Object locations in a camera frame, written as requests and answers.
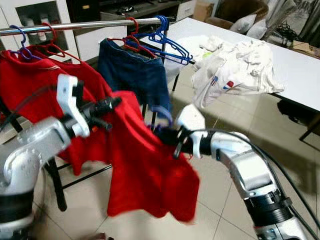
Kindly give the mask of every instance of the white table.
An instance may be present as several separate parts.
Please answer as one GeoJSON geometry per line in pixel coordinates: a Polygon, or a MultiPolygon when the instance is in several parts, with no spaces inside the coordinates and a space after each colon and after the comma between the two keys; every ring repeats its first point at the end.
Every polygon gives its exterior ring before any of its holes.
{"type": "MultiPolygon", "coordinates": [[[[170,25],[167,34],[174,41],[200,35],[214,35],[233,44],[252,39],[192,18],[170,25]]],[[[161,48],[160,44],[145,39],[142,41],[161,48]]],[[[320,60],[271,43],[268,45],[273,53],[274,78],[285,87],[276,95],[320,111],[320,60]]]]}

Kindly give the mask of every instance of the blue jeans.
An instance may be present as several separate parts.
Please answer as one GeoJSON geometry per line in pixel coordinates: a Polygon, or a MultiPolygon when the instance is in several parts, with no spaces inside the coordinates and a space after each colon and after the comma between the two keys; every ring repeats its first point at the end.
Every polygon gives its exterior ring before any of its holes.
{"type": "Polygon", "coordinates": [[[148,104],[150,108],[162,106],[171,112],[166,71],[161,58],[150,59],[129,52],[105,39],[100,43],[98,72],[113,91],[133,91],[140,104],[148,104]]]}

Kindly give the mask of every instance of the tiled floor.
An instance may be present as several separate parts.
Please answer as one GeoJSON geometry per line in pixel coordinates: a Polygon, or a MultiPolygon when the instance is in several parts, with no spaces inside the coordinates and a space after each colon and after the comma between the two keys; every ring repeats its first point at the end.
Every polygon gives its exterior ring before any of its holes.
{"type": "MultiPolygon", "coordinates": [[[[192,100],[190,68],[183,71],[172,93],[174,115],[192,100]]],[[[292,123],[277,109],[278,98],[262,94],[223,95],[202,112],[207,127],[219,127],[247,134],[250,139],[276,157],[288,170],[312,209],[320,210],[320,151],[300,142],[304,126],[292,123]]],[[[320,148],[320,137],[311,134],[306,141],[320,148]]],[[[65,190],[68,209],[60,212],[49,177],[39,175],[34,210],[40,217],[35,235],[40,240],[86,240],[95,232],[106,232],[116,240],[252,240],[256,239],[252,221],[226,168],[210,157],[191,160],[201,186],[196,218],[191,225],[176,221],[170,214],[157,219],[143,211],[105,216],[112,171],[105,171],[65,190]]],[[[86,164],[83,174],[101,168],[86,164]]],[[[294,206],[316,231],[293,189],[277,170],[294,206]]],[[[62,172],[64,182],[75,177],[70,169],[62,172]]]]}

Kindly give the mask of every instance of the clothes rack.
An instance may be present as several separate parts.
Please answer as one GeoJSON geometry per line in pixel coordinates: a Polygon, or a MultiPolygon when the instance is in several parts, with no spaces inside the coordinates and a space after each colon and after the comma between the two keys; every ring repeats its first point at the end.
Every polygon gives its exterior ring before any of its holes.
{"type": "MultiPolygon", "coordinates": [[[[170,22],[173,22],[176,20],[175,17],[167,17],[167,19],[170,22]]],[[[139,25],[149,25],[149,24],[161,24],[161,20],[157,17],[152,17],[152,18],[140,18],[136,19],[137,23],[139,25]]],[[[64,30],[78,30],[78,29],[94,29],[94,28],[105,28],[105,27],[119,27],[119,26],[131,26],[134,25],[135,23],[132,20],[113,20],[113,21],[91,21],[91,22],[78,22],[78,23],[62,23],[62,24],[53,24],[51,25],[52,29],[55,31],[64,31],[64,30]]],[[[48,32],[51,31],[52,29],[49,26],[44,26],[44,25],[35,25],[35,26],[22,26],[20,27],[21,30],[26,33],[39,33],[39,32],[48,32]]],[[[2,36],[10,36],[10,35],[19,35],[22,34],[19,30],[14,29],[14,28],[3,28],[0,29],[0,37],[2,36]]],[[[162,45],[162,51],[165,50],[165,45],[162,45]]],[[[142,114],[143,117],[145,117],[145,113],[147,110],[147,106],[143,106],[142,114]]],[[[10,115],[10,111],[5,105],[5,103],[2,101],[0,98],[0,111],[7,116],[10,115]]],[[[156,120],[156,114],[153,113],[152,115],[152,122],[151,125],[154,126],[156,120]]],[[[17,119],[14,118],[11,121],[11,125],[15,128],[17,132],[20,132],[22,130],[22,127],[18,123],[17,119]]],[[[92,172],[86,176],[83,176],[75,181],[72,181],[66,185],[62,185],[62,181],[59,175],[59,171],[70,166],[70,164],[65,164],[62,166],[57,167],[57,164],[55,162],[55,159],[52,158],[48,161],[48,163],[44,166],[44,168],[47,170],[49,175],[51,176],[53,180],[53,186],[56,194],[56,200],[57,200],[57,205],[59,209],[64,212],[67,210],[67,203],[64,195],[64,189],[69,188],[77,183],[80,183],[92,176],[95,176],[105,170],[110,169],[112,166],[107,165],[106,167],[92,172]]]]}

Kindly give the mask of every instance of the red t-shirt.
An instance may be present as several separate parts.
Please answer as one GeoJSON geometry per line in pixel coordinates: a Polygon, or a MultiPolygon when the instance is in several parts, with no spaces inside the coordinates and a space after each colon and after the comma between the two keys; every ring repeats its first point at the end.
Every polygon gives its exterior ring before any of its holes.
{"type": "MultiPolygon", "coordinates": [[[[143,209],[156,217],[163,217],[170,211],[177,220],[191,221],[195,214],[199,178],[183,155],[174,159],[174,149],[163,144],[146,127],[134,93],[111,92],[102,77],[84,63],[74,65],[50,59],[25,63],[3,51],[0,57],[0,96],[14,110],[37,89],[56,85],[59,74],[70,73],[84,81],[84,100],[95,101],[106,96],[122,98],[115,112],[103,118],[112,124],[110,132],[99,129],[88,138],[76,137],[63,153],[76,174],[87,160],[112,164],[107,214],[115,216],[143,209]]],[[[37,97],[19,114],[33,123],[48,116],[60,118],[63,115],[55,91],[37,97]]]]}

